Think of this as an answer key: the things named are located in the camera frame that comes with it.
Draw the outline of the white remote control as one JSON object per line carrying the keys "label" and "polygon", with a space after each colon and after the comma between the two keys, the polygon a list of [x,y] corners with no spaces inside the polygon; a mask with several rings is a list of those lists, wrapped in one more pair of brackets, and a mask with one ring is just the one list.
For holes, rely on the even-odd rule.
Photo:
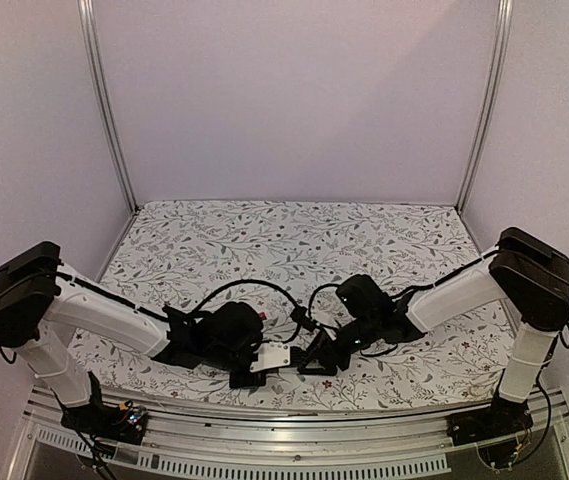
{"label": "white remote control", "polygon": [[296,368],[273,368],[265,370],[267,380],[280,382],[305,382],[305,376],[300,374]]}

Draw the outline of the left aluminium frame post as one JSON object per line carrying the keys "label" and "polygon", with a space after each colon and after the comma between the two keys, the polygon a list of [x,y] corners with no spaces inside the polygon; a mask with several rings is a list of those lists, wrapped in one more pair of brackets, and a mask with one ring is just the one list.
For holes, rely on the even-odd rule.
{"label": "left aluminium frame post", "polygon": [[139,205],[134,193],[110,100],[100,51],[94,2],[90,0],[79,0],[77,4],[89,71],[115,176],[128,211],[131,214],[135,214],[139,209]]}

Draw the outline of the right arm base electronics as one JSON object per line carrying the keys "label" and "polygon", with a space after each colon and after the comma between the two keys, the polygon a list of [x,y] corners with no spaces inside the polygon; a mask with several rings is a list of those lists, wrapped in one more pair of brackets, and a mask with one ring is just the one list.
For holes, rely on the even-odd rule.
{"label": "right arm base electronics", "polygon": [[486,442],[477,453],[493,470],[514,466],[529,444],[533,419],[528,402],[515,403],[495,394],[488,406],[446,417],[447,436],[454,446]]}

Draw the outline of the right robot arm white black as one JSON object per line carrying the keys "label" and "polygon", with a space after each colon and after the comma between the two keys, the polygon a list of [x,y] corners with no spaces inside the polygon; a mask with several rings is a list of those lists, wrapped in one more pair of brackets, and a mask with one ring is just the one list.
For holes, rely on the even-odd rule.
{"label": "right robot arm white black", "polygon": [[353,354],[383,340],[400,345],[422,339],[445,322],[495,301],[507,300],[521,325],[481,427],[501,436],[516,424],[520,409],[569,325],[569,258],[517,228],[504,230],[495,248],[427,285],[397,294],[384,292],[367,274],[335,289],[352,320],[336,333],[320,332],[295,353],[301,374],[334,376],[349,368]]}

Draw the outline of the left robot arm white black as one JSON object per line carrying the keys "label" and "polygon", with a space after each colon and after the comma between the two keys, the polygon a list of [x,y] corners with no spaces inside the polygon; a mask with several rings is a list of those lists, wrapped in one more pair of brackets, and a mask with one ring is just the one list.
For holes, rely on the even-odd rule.
{"label": "left robot arm white black", "polygon": [[80,275],[57,244],[43,241],[0,266],[0,347],[22,358],[92,434],[112,426],[112,412],[51,323],[109,338],[160,364],[226,371],[239,388],[260,386],[267,372],[293,364],[291,346],[264,340],[262,318],[244,302],[214,312],[153,310]]}

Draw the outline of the front aluminium rail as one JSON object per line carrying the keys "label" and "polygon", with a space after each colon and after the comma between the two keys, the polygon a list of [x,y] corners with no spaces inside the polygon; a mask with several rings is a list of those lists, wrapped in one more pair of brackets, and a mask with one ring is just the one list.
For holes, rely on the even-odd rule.
{"label": "front aluminium rail", "polygon": [[112,444],[118,479],[569,479],[569,408],[559,389],[534,393],[521,464],[485,466],[483,445],[455,445],[452,414],[477,403],[414,410],[293,411],[235,407],[106,389],[149,411],[140,445]]}

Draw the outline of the floral patterned table mat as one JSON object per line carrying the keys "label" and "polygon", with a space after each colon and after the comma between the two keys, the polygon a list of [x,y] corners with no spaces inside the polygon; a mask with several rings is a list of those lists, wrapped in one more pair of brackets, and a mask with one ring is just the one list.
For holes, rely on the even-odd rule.
{"label": "floral patterned table mat", "polygon": [[[385,291],[441,278],[475,259],[457,212],[441,206],[250,201],[145,205],[103,276],[103,285],[151,306],[188,312],[228,301],[265,318],[264,335],[306,347],[311,334],[291,322],[293,302],[322,323],[349,319],[334,286],[367,274]],[[152,396],[278,410],[411,409],[489,399],[513,342],[500,303],[466,313],[423,339],[355,356],[334,377],[267,380],[229,387],[225,372],[157,364],[133,349],[79,330],[77,362],[105,387]]]}

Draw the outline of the aluminium frame post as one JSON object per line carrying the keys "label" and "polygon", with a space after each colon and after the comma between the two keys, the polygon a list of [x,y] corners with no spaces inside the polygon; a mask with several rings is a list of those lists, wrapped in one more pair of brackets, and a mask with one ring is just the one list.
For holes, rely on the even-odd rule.
{"label": "aluminium frame post", "polygon": [[508,51],[512,15],[513,1],[500,0],[497,3],[495,33],[478,122],[455,204],[455,209],[461,217],[464,216],[470,204],[475,179],[479,171],[483,151],[490,131]]}
{"label": "aluminium frame post", "polygon": [[128,211],[131,214],[135,214],[139,209],[139,205],[134,193],[110,100],[100,51],[94,2],[90,0],[79,0],[77,4],[89,71],[115,176]]}

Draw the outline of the right aluminium frame post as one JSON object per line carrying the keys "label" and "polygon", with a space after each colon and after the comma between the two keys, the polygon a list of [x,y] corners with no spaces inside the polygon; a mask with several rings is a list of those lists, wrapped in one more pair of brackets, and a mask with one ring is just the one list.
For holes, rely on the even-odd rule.
{"label": "right aluminium frame post", "polygon": [[483,151],[490,131],[508,51],[512,15],[513,1],[500,0],[497,3],[495,33],[478,122],[455,204],[455,209],[461,217],[464,216],[470,204],[475,179],[479,171]]}

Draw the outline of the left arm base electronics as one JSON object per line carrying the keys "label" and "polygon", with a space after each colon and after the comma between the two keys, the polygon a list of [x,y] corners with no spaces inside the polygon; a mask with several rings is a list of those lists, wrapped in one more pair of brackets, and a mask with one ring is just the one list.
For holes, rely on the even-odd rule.
{"label": "left arm base electronics", "polygon": [[91,394],[88,403],[63,408],[61,425],[67,429],[121,443],[140,445],[144,438],[148,411],[131,400],[119,406],[103,403],[100,383],[92,372],[88,373]]}

